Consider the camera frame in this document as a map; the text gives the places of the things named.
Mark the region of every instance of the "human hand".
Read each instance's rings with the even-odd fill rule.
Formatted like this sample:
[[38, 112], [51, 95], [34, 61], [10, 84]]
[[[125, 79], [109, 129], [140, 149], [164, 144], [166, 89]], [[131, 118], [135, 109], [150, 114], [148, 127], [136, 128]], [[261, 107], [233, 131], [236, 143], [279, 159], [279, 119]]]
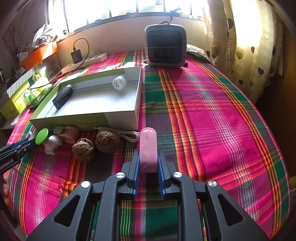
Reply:
[[3, 193], [4, 193], [4, 202], [7, 206], [11, 206], [12, 200], [11, 200], [11, 195], [9, 191], [9, 185], [7, 184], [7, 177], [6, 175], [2, 175], [2, 180], [3, 180]]

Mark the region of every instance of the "metal pivot bolt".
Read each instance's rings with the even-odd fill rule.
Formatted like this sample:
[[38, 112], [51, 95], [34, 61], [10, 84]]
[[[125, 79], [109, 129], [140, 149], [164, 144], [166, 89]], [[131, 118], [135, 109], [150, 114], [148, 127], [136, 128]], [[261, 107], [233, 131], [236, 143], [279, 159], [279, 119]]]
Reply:
[[210, 181], [208, 181], [208, 184], [209, 184], [209, 186], [211, 186], [211, 187], [215, 187], [215, 186], [217, 186], [217, 183], [216, 183], [214, 180], [210, 180]]
[[81, 183], [81, 186], [83, 187], [83, 188], [88, 188], [89, 186], [90, 186], [90, 182], [89, 181], [84, 181], [84, 182], [82, 182]]
[[182, 177], [182, 173], [181, 172], [174, 172], [173, 176], [176, 178], [180, 178], [180, 177]]
[[123, 172], [116, 173], [117, 178], [123, 178], [124, 176], [125, 176], [125, 174]]

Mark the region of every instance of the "orange basket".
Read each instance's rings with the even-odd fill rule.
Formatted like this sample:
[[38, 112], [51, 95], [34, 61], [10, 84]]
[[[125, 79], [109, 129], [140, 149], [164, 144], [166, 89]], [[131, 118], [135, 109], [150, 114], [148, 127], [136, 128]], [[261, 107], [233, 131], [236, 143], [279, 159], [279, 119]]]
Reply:
[[30, 53], [28, 57], [26, 57], [22, 62], [19, 63], [19, 67], [23, 67], [26, 71], [28, 71], [57, 51], [57, 42], [51, 42]]

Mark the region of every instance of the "power strip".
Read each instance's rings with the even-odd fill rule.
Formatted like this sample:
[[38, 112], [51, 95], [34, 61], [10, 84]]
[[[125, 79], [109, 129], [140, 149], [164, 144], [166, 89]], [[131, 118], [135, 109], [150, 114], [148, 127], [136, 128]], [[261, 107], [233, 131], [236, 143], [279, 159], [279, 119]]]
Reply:
[[107, 54], [106, 53], [99, 54], [99, 55], [96, 55], [94, 57], [87, 58], [85, 60], [85, 62], [83, 63], [83, 65], [81, 65], [83, 60], [78, 62], [78, 63], [75, 63], [75, 64], [74, 63], [68, 64], [67, 66], [65, 66], [62, 69], [62, 73], [64, 74], [64, 73], [67, 73], [69, 71], [75, 70], [79, 65], [81, 65], [81, 67], [85, 67], [85, 66], [88, 66], [88, 65], [91, 65], [91, 64], [103, 62], [106, 59], [107, 59]]

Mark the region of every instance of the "tablecloth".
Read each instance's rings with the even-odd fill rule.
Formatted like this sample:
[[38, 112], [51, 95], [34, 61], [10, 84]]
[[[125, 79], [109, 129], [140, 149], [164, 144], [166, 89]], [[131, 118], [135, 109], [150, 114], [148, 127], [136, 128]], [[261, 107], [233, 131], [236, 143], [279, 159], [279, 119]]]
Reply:
[[[216, 180], [272, 238], [289, 215], [290, 188], [282, 154], [255, 106], [199, 57], [188, 54], [187, 68], [155, 68], [144, 58], [143, 51], [112, 54], [82, 73], [142, 66], [139, 131], [153, 127], [167, 161], [193, 180]], [[31, 114], [23, 114], [8, 143], [34, 130]], [[82, 131], [80, 137], [95, 134]], [[21, 228], [31, 233], [77, 185], [120, 171], [138, 147], [122, 139], [115, 153], [97, 152], [89, 163], [74, 158], [71, 144], [55, 156], [44, 146], [34, 149], [7, 173]], [[141, 175], [136, 200], [121, 203], [121, 240], [176, 240], [176, 202], [163, 201], [159, 188], [146, 182]]]

